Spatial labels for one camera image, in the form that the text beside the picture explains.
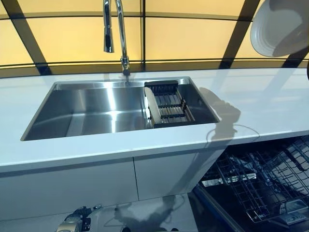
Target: dishwasher rack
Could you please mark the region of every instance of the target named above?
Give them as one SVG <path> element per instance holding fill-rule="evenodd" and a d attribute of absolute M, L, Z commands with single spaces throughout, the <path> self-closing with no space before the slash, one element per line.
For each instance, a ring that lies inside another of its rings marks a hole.
<path fill-rule="evenodd" d="M 215 184 L 230 186 L 255 223 L 299 214 L 309 205 L 309 136 L 228 148 L 204 176 Z"/>

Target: sink basin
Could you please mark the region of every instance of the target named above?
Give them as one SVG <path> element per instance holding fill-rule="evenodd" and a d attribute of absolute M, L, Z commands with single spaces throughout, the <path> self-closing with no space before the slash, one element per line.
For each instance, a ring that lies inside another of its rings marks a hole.
<path fill-rule="evenodd" d="M 56 82 L 21 140 L 152 129 L 144 84 L 158 80 L 170 79 Z M 189 77 L 173 80 L 194 116 L 192 124 L 218 122 Z"/>

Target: faucet spout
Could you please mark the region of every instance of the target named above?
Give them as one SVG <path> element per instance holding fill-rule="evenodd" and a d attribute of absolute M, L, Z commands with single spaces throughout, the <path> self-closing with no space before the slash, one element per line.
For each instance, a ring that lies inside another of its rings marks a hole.
<path fill-rule="evenodd" d="M 122 7 L 121 0 L 115 0 L 119 31 L 120 31 L 120 43 L 122 56 L 120 58 L 122 71 L 124 76 L 128 81 L 128 76 L 130 75 L 129 70 L 129 57 L 126 53 L 126 32 L 125 32 L 125 22 L 124 22 L 124 11 Z M 103 0 L 103 17 L 104 17 L 104 51 L 108 53 L 114 52 L 113 41 L 112 41 L 112 20 L 111 20 L 111 5 L 110 0 Z"/>

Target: wire rack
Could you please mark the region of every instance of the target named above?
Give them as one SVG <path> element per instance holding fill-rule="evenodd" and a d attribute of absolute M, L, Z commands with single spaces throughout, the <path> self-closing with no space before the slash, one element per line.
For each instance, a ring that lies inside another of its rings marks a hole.
<path fill-rule="evenodd" d="M 169 123 L 194 122 L 195 119 L 185 99 L 178 91 L 177 81 L 149 82 L 145 83 L 145 86 L 152 90 L 161 115 L 162 123 L 155 126 L 164 127 Z"/>
<path fill-rule="evenodd" d="M 309 137 L 227 149 L 213 165 L 253 222 L 270 220 L 309 204 Z"/>

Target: cabinet door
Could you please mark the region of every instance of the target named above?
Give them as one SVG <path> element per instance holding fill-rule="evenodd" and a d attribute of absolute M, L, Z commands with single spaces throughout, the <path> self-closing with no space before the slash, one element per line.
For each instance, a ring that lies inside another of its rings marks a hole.
<path fill-rule="evenodd" d="M 137 201 L 133 159 L 4 173 L 0 220 L 69 213 Z"/>
<path fill-rule="evenodd" d="M 224 149 L 135 157 L 139 199 L 191 192 Z"/>

